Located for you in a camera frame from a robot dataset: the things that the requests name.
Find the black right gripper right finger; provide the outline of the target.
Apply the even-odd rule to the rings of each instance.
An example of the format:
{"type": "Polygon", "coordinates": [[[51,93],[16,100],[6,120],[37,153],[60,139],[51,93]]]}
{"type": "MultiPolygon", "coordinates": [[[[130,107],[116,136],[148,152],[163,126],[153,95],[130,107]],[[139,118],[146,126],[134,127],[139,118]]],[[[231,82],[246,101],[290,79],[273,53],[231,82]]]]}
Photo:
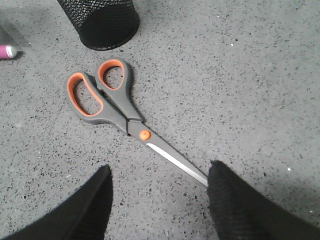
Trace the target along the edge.
{"type": "Polygon", "coordinates": [[[221,240],[318,240],[319,228],[276,205],[222,161],[208,172],[209,209],[221,240]]]}

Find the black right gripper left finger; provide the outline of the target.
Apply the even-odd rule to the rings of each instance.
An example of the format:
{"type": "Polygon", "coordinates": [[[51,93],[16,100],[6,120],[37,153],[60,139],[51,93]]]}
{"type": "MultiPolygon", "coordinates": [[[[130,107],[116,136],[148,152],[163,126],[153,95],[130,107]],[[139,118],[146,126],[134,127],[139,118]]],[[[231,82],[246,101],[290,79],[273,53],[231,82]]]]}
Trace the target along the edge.
{"type": "Polygon", "coordinates": [[[103,240],[112,204],[112,172],[104,165],[54,210],[5,239],[103,240]]]}

